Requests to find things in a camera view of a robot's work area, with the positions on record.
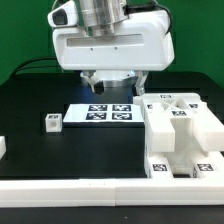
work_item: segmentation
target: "black table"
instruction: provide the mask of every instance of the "black table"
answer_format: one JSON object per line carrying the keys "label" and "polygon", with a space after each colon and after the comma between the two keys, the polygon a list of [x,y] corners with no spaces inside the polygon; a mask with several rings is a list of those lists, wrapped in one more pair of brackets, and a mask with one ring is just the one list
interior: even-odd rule
{"label": "black table", "polygon": [[[206,75],[193,72],[151,73],[147,93],[195,92],[224,123],[224,90]],[[0,87],[0,136],[6,136],[7,153],[0,162],[0,179],[72,178],[71,154],[60,154],[63,134],[46,134],[47,113],[62,113],[71,103],[132,103],[131,87],[108,88],[94,95],[81,84],[78,74],[21,74]],[[52,148],[43,151],[46,139]],[[66,168],[51,169],[51,161]],[[80,169],[75,177],[94,177]],[[124,177],[141,177],[133,170]],[[223,206],[148,206],[116,208],[12,208],[0,209],[0,223],[218,223],[224,219]]]}

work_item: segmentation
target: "white object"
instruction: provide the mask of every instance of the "white object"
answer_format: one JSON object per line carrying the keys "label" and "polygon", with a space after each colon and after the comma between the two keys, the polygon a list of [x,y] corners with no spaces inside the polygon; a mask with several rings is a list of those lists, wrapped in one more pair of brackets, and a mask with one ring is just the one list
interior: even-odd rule
{"label": "white object", "polygon": [[140,107],[133,104],[71,104],[64,123],[143,122]]}
{"label": "white object", "polygon": [[[224,150],[224,126],[199,95],[144,94],[135,97],[134,103],[141,105],[144,114],[148,157],[161,152],[161,158],[168,159],[173,174],[192,176],[194,168],[199,169],[197,164],[216,167],[206,152]],[[209,176],[199,170],[197,173],[198,177]]]}
{"label": "white object", "polygon": [[0,159],[4,156],[5,152],[6,152],[5,137],[0,136]]}
{"label": "white object", "polygon": [[145,172],[148,178],[173,178],[167,158],[161,155],[146,155]]}
{"label": "white object", "polygon": [[[67,24],[66,25],[56,25],[54,23],[53,16],[56,12],[63,10],[67,17]],[[48,14],[48,23],[51,27],[70,27],[76,26],[78,23],[78,13],[76,9],[76,5],[74,1],[68,1],[64,5],[60,6],[59,8],[55,9],[54,11]]]}
{"label": "white object", "polygon": [[61,132],[62,114],[47,114],[45,124],[46,132]]}
{"label": "white object", "polygon": [[55,29],[53,42],[60,65],[65,70],[155,71],[172,62],[165,11],[130,14],[114,26],[115,34],[109,37],[90,37],[82,27]]}

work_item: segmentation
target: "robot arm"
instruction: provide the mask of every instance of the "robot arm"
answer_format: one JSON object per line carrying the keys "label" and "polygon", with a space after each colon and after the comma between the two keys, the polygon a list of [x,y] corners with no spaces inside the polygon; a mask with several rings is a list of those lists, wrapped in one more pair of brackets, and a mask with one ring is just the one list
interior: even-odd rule
{"label": "robot arm", "polygon": [[[124,0],[83,0],[80,8],[70,0],[48,15],[59,64],[82,70],[96,93],[107,82],[134,76],[142,95],[148,71],[161,71],[174,58],[167,12],[130,10]],[[84,27],[78,25],[80,13]]]}

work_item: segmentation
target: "green wall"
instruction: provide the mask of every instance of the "green wall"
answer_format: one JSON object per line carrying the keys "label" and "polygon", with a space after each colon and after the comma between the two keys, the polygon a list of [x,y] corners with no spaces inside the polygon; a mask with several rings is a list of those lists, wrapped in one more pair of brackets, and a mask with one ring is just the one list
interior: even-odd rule
{"label": "green wall", "polygon": [[[224,87],[224,1],[158,1],[174,17],[176,58],[168,71],[203,72]],[[146,0],[128,2],[137,4]],[[0,83],[23,61],[53,54],[47,24],[52,3],[53,0],[1,1]]]}

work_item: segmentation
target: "white cube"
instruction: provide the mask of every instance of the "white cube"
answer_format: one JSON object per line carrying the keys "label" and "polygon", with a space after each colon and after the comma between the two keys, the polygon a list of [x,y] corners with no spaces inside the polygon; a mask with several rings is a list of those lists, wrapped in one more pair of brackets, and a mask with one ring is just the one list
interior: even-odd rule
{"label": "white cube", "polygon": [[47,132],[61,132],[62,114],[47,114],[45,124]]}
{"label": "white cube", "polygon": [[0,159],[4,156],[5,152],[6,152],[5,137],[0,136]]}

